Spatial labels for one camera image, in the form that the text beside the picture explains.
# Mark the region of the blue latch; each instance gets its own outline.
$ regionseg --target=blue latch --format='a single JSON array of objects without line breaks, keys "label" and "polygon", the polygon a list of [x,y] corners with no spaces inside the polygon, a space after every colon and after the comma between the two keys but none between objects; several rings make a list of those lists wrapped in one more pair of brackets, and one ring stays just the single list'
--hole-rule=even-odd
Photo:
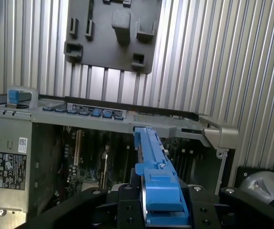
[{"label": "blue latch", "polygon": [[156,131],[135,127],[134,135],[135,148],[143,156],[143,163],[136,164],[135,169],[145,178],[147,223],[187,225],[189,212],[179,179]]},{"label": "blue latch", "polygon": [[19,91],[9,90],[8,97],[9,97],[10,104],[18,104],[19,103]]},{"label": "blue latch", "polygon": [[101,117],[101,109],[95,109],[93,111],[93,113],[91,114],[91,116],[94,116],[94,117]]},{"label": "blue latch", "polygon": [[110,111],[103,112],[103,118],[112,118],[113,114]]}]

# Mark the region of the ribbed metal panel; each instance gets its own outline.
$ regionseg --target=ribbed metal panel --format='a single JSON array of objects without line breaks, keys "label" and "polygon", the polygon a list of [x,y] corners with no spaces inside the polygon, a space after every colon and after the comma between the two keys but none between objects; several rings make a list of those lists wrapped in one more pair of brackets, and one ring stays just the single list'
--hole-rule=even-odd
[{"label": "ribbed metal panel", "polygon": [[65,61],[68,0],[0,0],[0,93],[212,115],[240,128],[232,170],[274,168],[274,0],[163,0],[151,74]]}]

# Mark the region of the white sticker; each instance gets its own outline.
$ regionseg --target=white sticker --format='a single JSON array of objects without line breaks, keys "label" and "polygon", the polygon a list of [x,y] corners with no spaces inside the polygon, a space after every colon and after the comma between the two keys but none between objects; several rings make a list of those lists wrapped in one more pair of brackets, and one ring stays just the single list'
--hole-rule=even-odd
[{"label": "white sticker", "polygon": [[19,138],[19,143],[18,143],[18,153],[27,153],[27,143],[28,139],[25,137],[20,137]]}]

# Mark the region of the carrying handle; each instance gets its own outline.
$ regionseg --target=carrying handle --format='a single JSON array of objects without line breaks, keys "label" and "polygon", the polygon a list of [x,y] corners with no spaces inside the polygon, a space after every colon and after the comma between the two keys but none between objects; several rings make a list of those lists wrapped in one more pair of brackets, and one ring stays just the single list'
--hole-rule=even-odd
[{"label": "carrying handle", "polygon": [[9,90],[16,90],[16,91],[23,91],[23,92],[31,93],[31,101],[30,101],[30,104],[29,104],[29,108],[32,109],[32,108],[38,107],[38,90],[36,90],[34,88],[30,88],[30,87],[11,85],[7,89],[8,103],[10,101],[10,99],[9,99]]}]

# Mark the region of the product label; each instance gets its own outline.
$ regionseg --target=product label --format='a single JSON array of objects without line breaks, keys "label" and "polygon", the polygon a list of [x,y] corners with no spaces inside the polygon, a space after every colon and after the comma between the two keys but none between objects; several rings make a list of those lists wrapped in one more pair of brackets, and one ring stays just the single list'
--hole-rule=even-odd
[{"label": "product label", "polygon": [[27,153],[27,143],[28,139],[25,137],[20,137],[19,138],[19,143],[18,143],[18,153]]},{"label": "product label", "polygon": [[0,188],[24,190],[27,156],[0,152]]}]

